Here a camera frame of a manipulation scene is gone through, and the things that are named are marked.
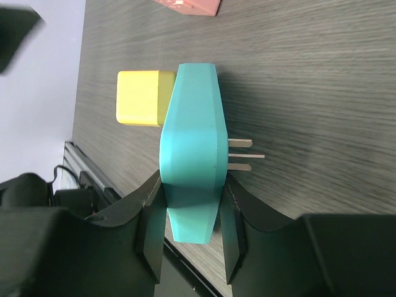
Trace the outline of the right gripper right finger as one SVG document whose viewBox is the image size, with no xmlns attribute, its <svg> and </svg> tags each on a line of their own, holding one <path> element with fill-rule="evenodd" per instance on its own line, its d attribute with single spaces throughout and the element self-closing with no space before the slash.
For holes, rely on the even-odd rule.
<svg viewBox="0 0 396 297">
<path fill-rule="evenodd" d="M 234 296 L 394 296 L 395 216 L 292 219 L 227 179 L 220 203 Z"/>
</svg>

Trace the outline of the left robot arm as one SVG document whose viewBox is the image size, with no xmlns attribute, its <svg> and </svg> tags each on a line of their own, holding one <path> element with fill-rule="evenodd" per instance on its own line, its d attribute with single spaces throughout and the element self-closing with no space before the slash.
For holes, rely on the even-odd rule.
<svg viewBox="0 0 396 297">
<path fill-rule="evenodd" d="M 41 21 L 31 8 L 1 6 L 1 73 L 5 73 L 24 39 Z M 53 190 L 53 181 L 46 182 L 35 173 L 24 173 L 1 183 L 1 207 L 64 207 L 80 218 L 93 213 L 93 190 L 81 185 L 69 168 L 58 165 L 77 182 L 76 189 Z"/>
</svg>

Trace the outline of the teal triangular socket adapter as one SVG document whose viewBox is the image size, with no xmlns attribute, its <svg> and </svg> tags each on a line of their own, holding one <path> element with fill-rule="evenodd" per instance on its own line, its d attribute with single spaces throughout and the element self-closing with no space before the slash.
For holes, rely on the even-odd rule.
<svg viewBox="0 0 396 297">
<path fill-rule="evenodd" d="M 228 137 L 215 65 L 180 64 L 159 149 L 174 241 L 210 242 L 227 172 L 251 170 L 230 163 L 229 148 L 251 146 L 250 139 Z"/>
</svg>

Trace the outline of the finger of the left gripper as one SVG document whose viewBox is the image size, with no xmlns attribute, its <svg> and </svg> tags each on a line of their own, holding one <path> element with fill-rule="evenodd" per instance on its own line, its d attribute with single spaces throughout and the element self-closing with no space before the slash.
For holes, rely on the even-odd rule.
<svg viewBox="0 0 396 297">
<path fill-rule="evenodd" d="M 1 6 L 1 74 L 7 72 L 29 33 L 43 23 L 30 6 Z"/>
</svg>

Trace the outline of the pink cube plug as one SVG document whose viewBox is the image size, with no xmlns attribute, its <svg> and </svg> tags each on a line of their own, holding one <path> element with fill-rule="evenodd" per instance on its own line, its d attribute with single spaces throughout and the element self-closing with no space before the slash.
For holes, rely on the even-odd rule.
<svg viewBox="0 0 396 297">
<path fill-rule="evenodd" d="M 221 0 L 155 0 L 184 15 L 216 16 Z"/>
</svg>

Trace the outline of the yellow cube plug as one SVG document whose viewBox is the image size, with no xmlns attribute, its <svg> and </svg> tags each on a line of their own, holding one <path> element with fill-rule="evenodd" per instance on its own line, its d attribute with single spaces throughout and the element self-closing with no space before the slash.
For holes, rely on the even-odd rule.
<svg viewBox="0 0 396 297">
<path fill-rule="evenodd" d="M 116 119 L 130 126 L 162 127 L 176 79 L 174 71 L 121 71 L 117 76 Z"/>
</svg>

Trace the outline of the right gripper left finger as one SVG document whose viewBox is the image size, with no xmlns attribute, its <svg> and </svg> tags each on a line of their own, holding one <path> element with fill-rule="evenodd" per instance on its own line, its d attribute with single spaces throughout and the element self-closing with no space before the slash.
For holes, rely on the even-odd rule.
<svg viewBox="0 0 396 297">
<path fill-rule="evenodd" d="M 2 296 L 153 296 L 166 201 L 159 173 L 80 218 L 27 173 L 1 183 Z"/>
</svg>

